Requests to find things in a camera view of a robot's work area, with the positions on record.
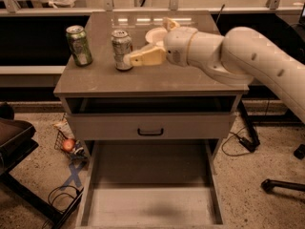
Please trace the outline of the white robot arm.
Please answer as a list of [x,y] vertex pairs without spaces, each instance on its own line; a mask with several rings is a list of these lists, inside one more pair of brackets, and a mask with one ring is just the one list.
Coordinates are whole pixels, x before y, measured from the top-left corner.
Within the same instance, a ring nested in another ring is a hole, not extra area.
[[251,84],[255,79],[271,90],[305,122],[305,65],[295,60],[263,34],[237,27],[225,35],[182,27],[170,18],[162,44],[149,44],[124,56],[130,66],[155,66],[164,61],[197,67],[227,85]]

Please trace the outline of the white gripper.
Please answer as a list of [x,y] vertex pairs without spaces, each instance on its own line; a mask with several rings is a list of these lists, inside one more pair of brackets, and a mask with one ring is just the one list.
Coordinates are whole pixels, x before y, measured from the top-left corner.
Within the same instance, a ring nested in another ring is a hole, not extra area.
[[191,27],[180,27],[180,24],[169,17],[163,18],[163,27],[168,31],[163,38],[163,47],[147,45],[141,50],[134,51],[128,55],[128,63],[131,66],[155,66],[160,65],[167,59],[170,63],[186,67],[188,48],[191,39],[198,29]]

